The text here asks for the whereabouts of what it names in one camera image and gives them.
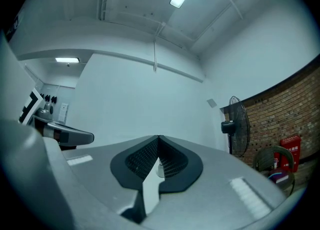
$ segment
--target fan stand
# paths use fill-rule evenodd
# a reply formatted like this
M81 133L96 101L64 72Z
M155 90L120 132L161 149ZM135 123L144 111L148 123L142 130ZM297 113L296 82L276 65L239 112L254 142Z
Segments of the fan stand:
M228 134L229 136L229 154L232 154L232 134Z

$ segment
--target gray panel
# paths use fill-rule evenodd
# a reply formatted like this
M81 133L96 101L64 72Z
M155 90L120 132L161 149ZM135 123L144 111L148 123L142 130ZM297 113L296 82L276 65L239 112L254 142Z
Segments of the gray panel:
M19 120L35 82L21 67L0 31L0 119Z
M201 157L203 173L186 192L161 195L155 210L137 225L110 210L119 212L132 206L135 194L120 187L110 172L109 163L114 154L149 136L115 145L64 151L67 159L87 154L93 157L92 161L70 167L55 140L44 138L44 149L40 135L33 128L16 122L6 122L0 127L4 134L1 135L1 163L8 178L32 211L59 229L142 230L144 226L159 230L271 229L301 196L301 193L294 194L281 204L285 199L282 192L233 156L170 138ZM229 181L239 176L266 197L272 207L281 205L254 222L230 187Z
M114 212L121 214L134 206L137 191L123 188L110 170L112 158L119 152L135 146L152 136L142 137L123 143L94 148L63 151L65 158L72 159L90 155L93 160L71 166L72 171L85 188L100 202Z
M65 160L58 143L44 138L52 172L74 218L75 229L142 230L137 224L117 215L96 199L79 182Z
M71 169L86 189L113 211L121 213L133 205L135 193L122 188L111 174L109 164L117 153L146 140L135 139L114 145L68 150L66 159L91 155L92 161ZM150 229L236 229L255 220L230 186L230 181L243 177L261 198L276 208L284 200L283 193L264 176L226 152L177 138L171 141L195 152L203 161L199 179L185 192L162 194L154 211L141 223Z
M181 229L183 223L184 230L193 230L237 229L251 224L254 218L230 186L230 181L237 177L243 177L273 208L285 200L271 181L234 156L181 139L168 139L198 154L203 172L187 191L162 194L160 203L141 225Z
M95 136L92 133L70 128L54 121L49 122L46 126L49 129L61 131L59 143L61 146L91 144L95 139Z

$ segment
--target red fire extinguisher box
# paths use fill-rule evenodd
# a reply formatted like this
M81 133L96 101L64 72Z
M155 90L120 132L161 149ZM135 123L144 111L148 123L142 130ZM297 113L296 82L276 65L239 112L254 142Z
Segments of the red fire extinguisher box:
M293 155L293 171L296 172L299 165L301 138L299 136L285 138L280 141L280 145L290 151ZM291 171L289 168L289 162L284 155L281 155L280 157L280 167L284 170Z

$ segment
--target red brick wall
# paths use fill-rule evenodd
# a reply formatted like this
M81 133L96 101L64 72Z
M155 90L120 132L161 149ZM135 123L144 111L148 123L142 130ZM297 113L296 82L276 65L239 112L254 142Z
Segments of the red brick wall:
M320 149L320 56L289 79L243 101L250 121L250 144L242 161L252 166L256 153L301 137L300 159ZM229 119L227 110L225 118Z

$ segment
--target electric fan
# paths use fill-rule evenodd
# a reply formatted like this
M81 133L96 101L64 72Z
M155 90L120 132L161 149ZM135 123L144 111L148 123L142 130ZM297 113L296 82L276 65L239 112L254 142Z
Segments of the electric fan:
M221 123L221 131L228 134L229 153L241 157L250 142L250 124L246 109L239 98L232 96L228 106L229 121Z

